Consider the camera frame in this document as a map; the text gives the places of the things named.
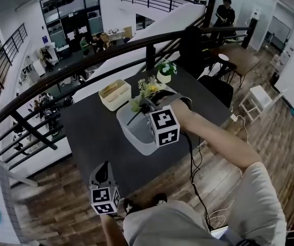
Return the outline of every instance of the office chair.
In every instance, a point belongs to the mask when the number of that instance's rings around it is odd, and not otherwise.
[[[212,76],[202,76],[198,81],[207,88],[227,108],[230,107],[233,97],[233,87],[224,81]]]

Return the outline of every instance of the wooden handrail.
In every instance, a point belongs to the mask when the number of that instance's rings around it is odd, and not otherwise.
[[[228,32],[246,31],[249,29],[250,28],[246,28],[246,27],[217,27],[217,28],[202,28],[201,31],[204,34],[207,34],[212,32],[223,32],[223,31],[228,31]],[[86,68],[89,68],[101,62],[104,62],[110,58],[131,52],[140,48],[144,48],[146,46],[181,38],[183,32],[184,31],[176,31],[171,33],[155,35],[155,36],[139,39],[136,41],[131,41],[129,43],[126,43],[117,47],[109,48],[103,52],[98,53],[97,55],[84,58],[82,61],[78,63],[74,63],[73,65],[68,66],[64,68],[62,71],[57,72],[49,77],[43,78],[0,110],[0,123],[6,117],[8,117],[11,113],[17,110],[19,107],[21,107],[26,102],[31,100],[33,97],[43,93],[45,90],[63,81],[69,76],[73,76],[74,74],[82,70],[85,70]]]

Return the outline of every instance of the wooden table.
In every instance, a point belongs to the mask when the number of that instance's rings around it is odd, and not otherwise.
[[[126,79],[132,86],[132,96],[139,93],[140,79],[156,74],[154,69]],[[191,98],[192,110],[218,126],[231,115],[226,106],[180,66],[168,85]],[[91,172],[108,160],[122,197],[149,183],[189,153],[187,140],[180,136],[178,142],[161,147],[149,156],[142,155],[124,136],[116,112],[102,104],[98,93],[61,110],[61,118],[83,182],[89,185]],[[197,147],[198,137],[189,136],[193,148]]]
[[[227,44],[224,46],[220,46],[218,48],[213,48],[209,50],[209,52],[218,59],[219,59],[218,57],[219,54],[224,54],[227,57],[229,57],[228,63],[226,61],[221,61],[221,60],[218,61],[222,63],[224,66],[216,74],[216,77],[220,78],[221,76],[229,73],[232,70],[234,73],[236,73],[240,77],[240,86],[242,85],[246,74],[260,62],[260,60],[256,56],[248,52],[245,48],[243,48],[237,43]]]

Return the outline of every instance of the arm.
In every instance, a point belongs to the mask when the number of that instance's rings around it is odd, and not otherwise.
[[[221,14],[221,6],[218,7],[217,12],[216,12],[216,16],[222,21],[224,22],[224,19],[220,16]]]
[[[116,221],[107,214],[100,215],[102,229],[106,235],[107,246],[128,246]]]
[[[194,113],[181,101],[171,104],[181,127],[205,139],[228,162],[242,171],[255,162],[262,162],[258,153],[247,143]]]

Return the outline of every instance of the power strip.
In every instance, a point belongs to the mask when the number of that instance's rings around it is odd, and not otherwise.
[[[231,120],[233,121],[233,122],[237,122],[237,120],[238,120],[238,118],[237,118],[237,116],[235,115],[235,114],[233,114],[232,113],[232,115],[230,116],[230,118],[231,118]]]

